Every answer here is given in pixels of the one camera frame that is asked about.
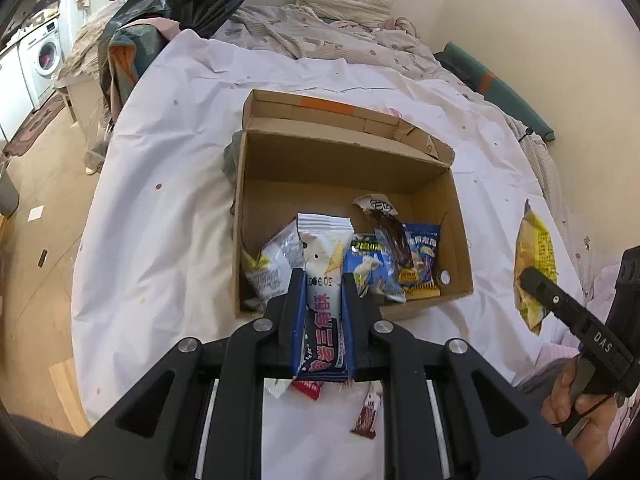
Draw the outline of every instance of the beige pillow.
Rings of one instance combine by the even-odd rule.
[[[311,7],[320,18],[351,20],[367,27],[382,27],[396,0],[296,0]]]

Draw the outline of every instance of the white cabinet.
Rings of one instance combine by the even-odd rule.
[[[32,111],[15,44],[0,56],[0,126],[6,140],[12,139]]]

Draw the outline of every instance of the trash can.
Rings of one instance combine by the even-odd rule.
[[[0,214],[9,218],[18,209],[20,195],[7,173],[8,160],[0,162]]]

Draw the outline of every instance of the yellow snack package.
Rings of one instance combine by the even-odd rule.
[[[520,275],[527,267],[535,267],[552,282],[558,282],[556,258],[551,235],[542,220],[532,211],[529,200],[524,205],[524,216],[516,238],[516,260],[513,267],[513,290],[516,307],[529,329],[540,333],[542,320],[548,311],[538,300],[527,294],[520,286]]]

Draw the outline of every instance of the orange stripe on box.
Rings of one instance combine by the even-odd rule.
[[[316,97],[303,97],[300,100],[300,106],[305,108],[314,108],[316,110],[326,110],[327,112],[335,112],[343,115],[353,115],[354,106],[335,101],[327,101],[326,99],[318,99]]]
[[[482,79],[480,80],[480,93],[482,95],[486,95],[487,91],[489,90],[489,85],[491,84],[491,81],[493,81],[495,79],[495,74],[493,72],[487,72],[486,74],[484,74],[482,76]]]

